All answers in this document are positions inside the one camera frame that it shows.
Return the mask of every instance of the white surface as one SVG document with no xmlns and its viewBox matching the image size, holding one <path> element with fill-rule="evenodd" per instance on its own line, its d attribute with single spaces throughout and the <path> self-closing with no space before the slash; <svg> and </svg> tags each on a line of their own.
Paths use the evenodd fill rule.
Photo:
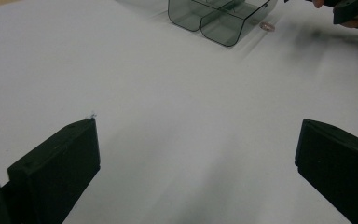
<svg viewBox="0 0 358 224">
<path fill-rule="evenodd" d="M 161 1 L 0 7 L 0 183 L 97 114 L 102 170 L 70 223 L 349 223 L 294 165 L 302 119 L 358 136 L 358 30 L 291 1 L 231 49 Z"/>
</svg>

